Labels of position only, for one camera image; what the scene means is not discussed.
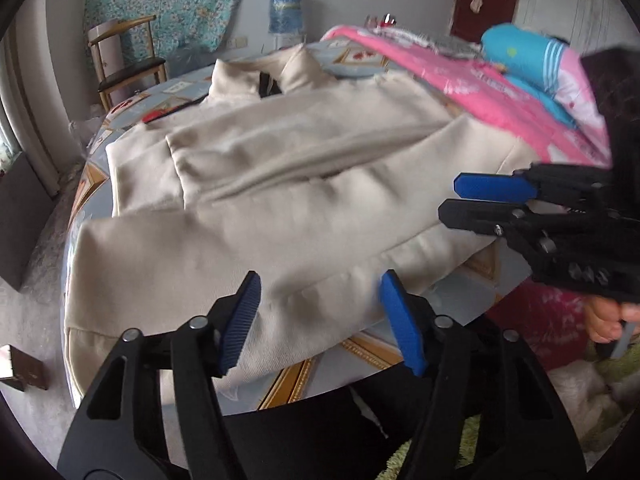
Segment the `concrete floor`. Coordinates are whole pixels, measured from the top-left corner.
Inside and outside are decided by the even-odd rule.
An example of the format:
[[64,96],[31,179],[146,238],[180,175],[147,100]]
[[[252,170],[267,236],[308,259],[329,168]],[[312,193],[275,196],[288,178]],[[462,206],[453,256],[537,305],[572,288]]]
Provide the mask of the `concrete floor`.
[[53,465],[75,413],[62,361],[60,269],[77,186],[76,171],[63,184],[20,293],[0,280],[0,346],[11,344],[43,361],[49,379],[47,391],[30,386],[20,392],[4,384],[0,391],[26,434]]

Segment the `ridged blue pad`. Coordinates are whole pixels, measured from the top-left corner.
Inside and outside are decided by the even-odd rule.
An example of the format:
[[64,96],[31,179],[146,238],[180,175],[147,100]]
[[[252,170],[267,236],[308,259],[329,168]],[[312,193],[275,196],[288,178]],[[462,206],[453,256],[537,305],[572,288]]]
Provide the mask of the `ridged blue pad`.
[[240,352],[260,305],[261,291],[260,276],[255,272],[247,274],[236,294],[233,314],[220,336],[218,367],[223,376],[238,364]]
[[411,368],[414,375],[422,377],[429,363],[424,356],[422,334],[404,302],[403,292],[404,289],[401,283],[397,282],[394,274],[385,272],[380,281],[380,302],[385,307],[391,329],[402,352],[404,364]]
[[460,198],[524,204],[538,195],[538,190],[521,176],[460,173],[453,181]]

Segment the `black chair seat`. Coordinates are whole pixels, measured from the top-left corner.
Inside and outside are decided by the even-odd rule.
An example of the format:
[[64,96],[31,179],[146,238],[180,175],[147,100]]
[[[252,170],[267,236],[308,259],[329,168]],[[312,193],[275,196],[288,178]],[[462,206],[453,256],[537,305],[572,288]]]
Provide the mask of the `black chair seat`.
[[134,64],[126,66],[122,70],[118,70],[108,76],[98,85],[98,92],[108,90],[112,86],[116,86],[118,83],[122,83],[130,77],[137,76],[142,72],[146,72],[147,70],[160,66],[164,63],[165,61],[161,57],[147,57],[146,59],[137,61]]

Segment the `white curtain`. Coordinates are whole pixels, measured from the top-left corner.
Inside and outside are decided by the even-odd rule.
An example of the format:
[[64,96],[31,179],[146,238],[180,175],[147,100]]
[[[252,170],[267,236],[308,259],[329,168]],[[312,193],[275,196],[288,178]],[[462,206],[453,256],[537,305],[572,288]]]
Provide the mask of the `white curtain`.
[[40,139],[29,105],[22,98],[14,70],[17,52],[12,38],[15,38],[13,25],[0,41],[0,141],[13,152],[25,153],[42,185],[54,196],[60,190],[60,175]]

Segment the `finger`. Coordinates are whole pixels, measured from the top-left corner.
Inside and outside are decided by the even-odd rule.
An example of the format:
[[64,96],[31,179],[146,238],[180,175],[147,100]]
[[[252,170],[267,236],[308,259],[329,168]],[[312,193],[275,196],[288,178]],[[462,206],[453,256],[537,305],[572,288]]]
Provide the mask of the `finger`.
[[618,321],[622,317],[622,307],[617,301],[608,298],[600,298],[593,296],[587,303],[587,308],[593,310],[593,313],[605,321]]
[[589,334],[589,339],[591,339],[594,343],[602,343],[602,344],[611,343],[611,339],[602,337],[595,330],[592,330],[591,327],[587,327],[587,333]]
[[622,319],[630,323],[640,323],[640,305],[633,303],[622,304]]
[[622,326],[620,322],[600,319],[594,311],[590,309],[585,309],[584,313],[587,327],[590,328],[592,332],[609,340],[619,339],[620,336],[622,336]]

